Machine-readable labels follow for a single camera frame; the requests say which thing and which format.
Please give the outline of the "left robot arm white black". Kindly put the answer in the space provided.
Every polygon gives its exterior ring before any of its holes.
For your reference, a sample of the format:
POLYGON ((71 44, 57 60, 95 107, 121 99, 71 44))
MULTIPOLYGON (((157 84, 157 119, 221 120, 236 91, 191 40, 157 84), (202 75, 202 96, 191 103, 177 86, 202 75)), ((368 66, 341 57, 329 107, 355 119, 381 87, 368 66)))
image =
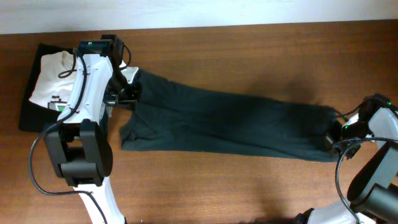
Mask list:
POLYGON ((74 49, 76 71, 70 99, 44 139, 57 177, 73 187, 93 223, 125 223, 110 183, 113 152, 100 128, 102 105, 128 107, 139 99, 137 67, 123 63, 123 41, 114 34, 83 40, 74 49))

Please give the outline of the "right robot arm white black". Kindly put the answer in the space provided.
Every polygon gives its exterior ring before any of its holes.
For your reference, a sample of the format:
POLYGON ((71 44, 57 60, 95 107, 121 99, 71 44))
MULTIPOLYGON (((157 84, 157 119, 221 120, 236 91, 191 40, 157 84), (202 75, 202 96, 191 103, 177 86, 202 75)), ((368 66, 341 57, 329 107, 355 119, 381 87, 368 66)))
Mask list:
POLYGON ((340 201, 326 208, 299 213, 293 223, 397 223, 397 106, 389 98, 373 94, 352 111, 339 114, 326 132, 329 149, 338 155, 335 186, 340 201), (343 159, 351 159, 365 142, 377 152, 351 181, 347 194, 340 188, 343 159))

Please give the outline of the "dark green t-shirt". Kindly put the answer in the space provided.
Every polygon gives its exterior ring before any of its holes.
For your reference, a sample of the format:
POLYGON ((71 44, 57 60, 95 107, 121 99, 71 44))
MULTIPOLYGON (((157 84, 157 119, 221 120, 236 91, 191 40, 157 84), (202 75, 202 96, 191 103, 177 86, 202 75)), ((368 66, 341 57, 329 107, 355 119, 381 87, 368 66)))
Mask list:
POLYGON ((329 106, 203 90, 147 71, 132 116, 121 128, 124 151, 190 151, 335 162, 325 134, 329 106))

